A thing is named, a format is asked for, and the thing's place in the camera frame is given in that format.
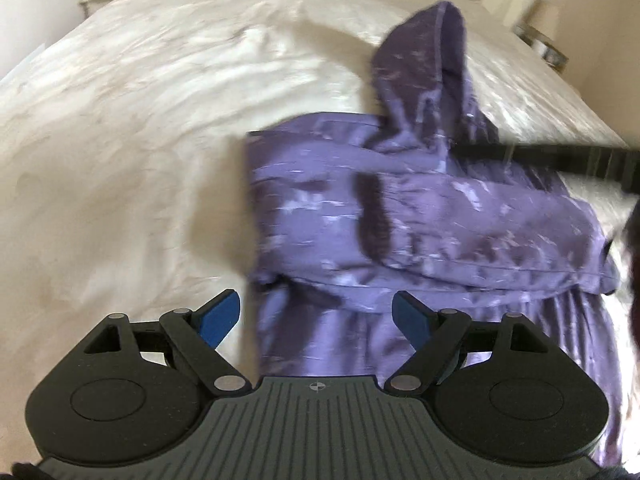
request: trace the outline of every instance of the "mattress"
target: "mattress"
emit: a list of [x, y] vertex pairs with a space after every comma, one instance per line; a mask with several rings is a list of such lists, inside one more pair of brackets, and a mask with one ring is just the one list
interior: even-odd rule
[[[235, 288], [244, 310], [220, 352], [256, 378], [242, 137], [309, 112], [378, 112], [371, 54], [436, 1], [116, 0], [0, 86], [0, 470], [37, 460], [26, 398], [111, 312], [157, 319]], [[451, 1], [482, 110], [504, 138], [622, 144], [480, 5]], [[606, 230], [632, 206], [610, 186], [567, 183]], [[614, 256], [624, 269], [619, 244]], [[627, 459], [640, 449], [629, 304], [625, 287], [605, 299]]]

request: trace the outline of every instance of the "gray ribbed plate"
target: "gray ribbed plate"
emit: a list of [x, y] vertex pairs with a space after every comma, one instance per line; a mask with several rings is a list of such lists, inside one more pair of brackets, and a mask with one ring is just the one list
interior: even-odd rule
[[370, 377], [265, 378], [247, 396], [214, 402], [161, 456], [119, 468], [46, 459], [40, 468], [58, 480], [581, 480], [598, 470], [588, 458], [530, 469], [479, 458], [420, 400], [388, 396]]

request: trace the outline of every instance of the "beige wall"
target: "beige wall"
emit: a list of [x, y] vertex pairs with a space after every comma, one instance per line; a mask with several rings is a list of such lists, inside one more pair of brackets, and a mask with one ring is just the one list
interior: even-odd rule
[[616, 27], [626, 0], [555, 1], [561, 13], [554, 43], [569, 58], [563, 77], [582, 90]]
[[79, 0], [0, 0], [0, 78], [82, 22]]
[[624, 0], [593, 70], [584, 101], [630, 144], [640, 144], [640, 0]]

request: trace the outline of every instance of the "silver screw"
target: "silver screw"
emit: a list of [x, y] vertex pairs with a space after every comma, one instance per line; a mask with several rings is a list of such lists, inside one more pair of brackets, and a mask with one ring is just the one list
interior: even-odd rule
[[398, 375], [391, 379], [391, 386], [402, 392], [412, 392], [420, 388], [420, 379], [412, 375]]
[[218, 377], [213, 383], [213, 385], [222, 392], [234, 392], [244, 387], [245, 384], [245, 380], [237, 375], [223, 375], [222, 377]]

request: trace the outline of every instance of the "shiny purple fabric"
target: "shiny purple fabric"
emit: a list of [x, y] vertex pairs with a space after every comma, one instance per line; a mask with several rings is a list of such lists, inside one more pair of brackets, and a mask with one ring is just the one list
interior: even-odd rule
[[311, 114], [248, 137], [261, 372], [383, 380], [414, 352], [390, 316], [398, 290], [476, 320], [523, 312], [603, 389], [594, 458], [618, 463], [620, 366], [599, 296], [618, 277], [590, 206], [554, 173], [449, 157], [453, 140], [497, 140], [452, 4], [399, 25], [372, 68], [387, 118]]

